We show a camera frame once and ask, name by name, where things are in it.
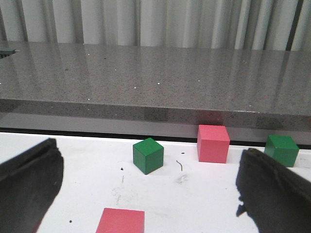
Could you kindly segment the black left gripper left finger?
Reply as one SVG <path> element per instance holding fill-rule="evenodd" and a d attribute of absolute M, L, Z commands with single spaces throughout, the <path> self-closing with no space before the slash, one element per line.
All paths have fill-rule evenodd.
<path fill-rule="evenodd" d="M 64 158 L 48 138 L 0 165 L 0 231 L 35 233 L 58 195 Z"/>

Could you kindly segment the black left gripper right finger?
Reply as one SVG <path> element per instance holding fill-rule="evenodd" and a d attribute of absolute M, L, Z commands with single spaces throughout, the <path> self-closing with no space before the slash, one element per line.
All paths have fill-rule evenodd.
<path fill-rule="evenodd" d="M 269 155 L 243 150 L 236 187 L 236 216 L 247 213 L 260 233 L 311 231 L 311 183 Z"/>

